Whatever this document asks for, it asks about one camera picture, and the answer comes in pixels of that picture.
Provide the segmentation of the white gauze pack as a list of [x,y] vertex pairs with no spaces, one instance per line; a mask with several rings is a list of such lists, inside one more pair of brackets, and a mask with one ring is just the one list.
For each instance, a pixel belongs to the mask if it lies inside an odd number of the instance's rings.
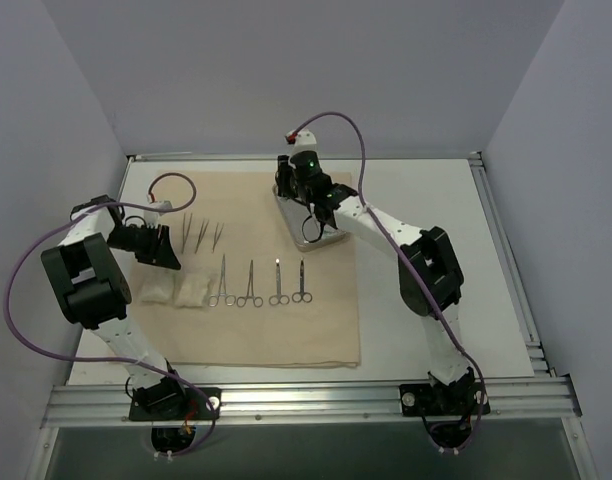
[[207,304],[212,279],[201,272],[183,274],[176,284],[173,305],[176,308],[202,308]]
[[147,277],[142,283],[139,300],[143,303],[166,304],[172,300],[175,279],[168,274]]

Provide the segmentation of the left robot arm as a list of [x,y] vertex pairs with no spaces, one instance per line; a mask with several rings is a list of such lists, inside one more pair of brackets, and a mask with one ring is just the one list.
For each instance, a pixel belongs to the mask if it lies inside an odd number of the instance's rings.
[[175,370],[128,316],[132,294],[112,251],[132,253],[156,272],[173,273],[181,264],[168,226],[126,225],[124,217],[107,195],[80,204],[71,211],[77,223],[40,259],[65,318],[104,340],[116,356],[131,360],[125,368],[137,406],[176,419],[186,411],[188,395],[179,381],[162,373]]

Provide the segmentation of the beige cloth wrap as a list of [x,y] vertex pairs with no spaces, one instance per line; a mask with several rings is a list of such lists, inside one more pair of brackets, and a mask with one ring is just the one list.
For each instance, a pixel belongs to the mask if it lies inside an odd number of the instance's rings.
[[[132,317],[155,348],[175,364],[255,367],[356,367],[361,360],[355,243],[351,239],[302,252],[295,246],[272,194],[269,172],[185,172],[164,177],[154,189],[176,212],[163,217],[181,263],[173,273],[133,263],[129,283]],[[181,252],[182,218],[193,213],[192,227]],[[209,219],[197,254],[194,247],[203,219]],[[224,223],[216,250],[211,251],[216,224]],[[254,261],[255,294],[263,306],[243,308],[220,303],[217,292],[222,255],[226,255],[229,294],[246,292],[250,260]],[[270,306],[275,293],[275,259],[281,263],[282,290],[288,305]],[[311,303],[294,303],[300,260],[305,261],[306,290]],[[212,279],[207,304],[176,308],[176,284],[186,273]],[[147,277],[168,274],[175,279],[173,298],[166,304],[139,300]]]

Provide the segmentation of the thin metal tweezers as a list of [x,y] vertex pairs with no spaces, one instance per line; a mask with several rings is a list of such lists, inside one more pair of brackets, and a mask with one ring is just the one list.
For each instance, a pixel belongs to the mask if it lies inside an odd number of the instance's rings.
[[185,252],[185,247],[190,235],[192,227],[193,213],[184,213],[182,218],[182,233],[181,233],[181,252]]
[[202,223],[200,225],[199,232],[198,232],[198,235],[197,235],[195,247],[194,247],[194,253],[195,254],[197,254],[198,251],[199,251],[199,248],[200,248],[201,243],[202,243],[202,241],[203,241],[203,239],[204,239],[204,237],[206,235],[206,232],[207,232],[209,224],[210,224],[210,220],[209,219],[203,219],[202,220]]

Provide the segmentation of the metal instrument tray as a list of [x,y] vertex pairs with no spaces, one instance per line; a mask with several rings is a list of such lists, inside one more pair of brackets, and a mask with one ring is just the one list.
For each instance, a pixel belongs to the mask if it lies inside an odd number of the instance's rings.
[[278,187],[272,187],[280,214],[298,250],[310,252],[348,239],[346,232],[325,225],[323,231],[316,218],[312,217],[306,206],[295,200],[281,197]]

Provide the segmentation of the surgical forceps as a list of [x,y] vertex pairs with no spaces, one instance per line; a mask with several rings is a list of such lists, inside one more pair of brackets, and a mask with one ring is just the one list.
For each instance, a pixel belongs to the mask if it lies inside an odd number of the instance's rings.
[[260,308],[263,306],[263,298],[255,294],[254,286],[254,261],[250,260],[246,292],[244,295],[236,298],[235,305],[237,307],[243,308],[248,304],[253,305],[255,308]]

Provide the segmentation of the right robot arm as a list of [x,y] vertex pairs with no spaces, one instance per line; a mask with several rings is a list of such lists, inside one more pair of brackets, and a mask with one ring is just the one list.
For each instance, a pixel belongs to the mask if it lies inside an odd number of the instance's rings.
[[360,188],[324,173],[312,150],[277,157],[275,193],[305,207],[321,228],[352,234],[396,260],[400,297],[421,319],[427,341],[431,403],[445,413],[461,406],[475,369],[458,324],[464,275],[445,230],[424,230],[369,206]]

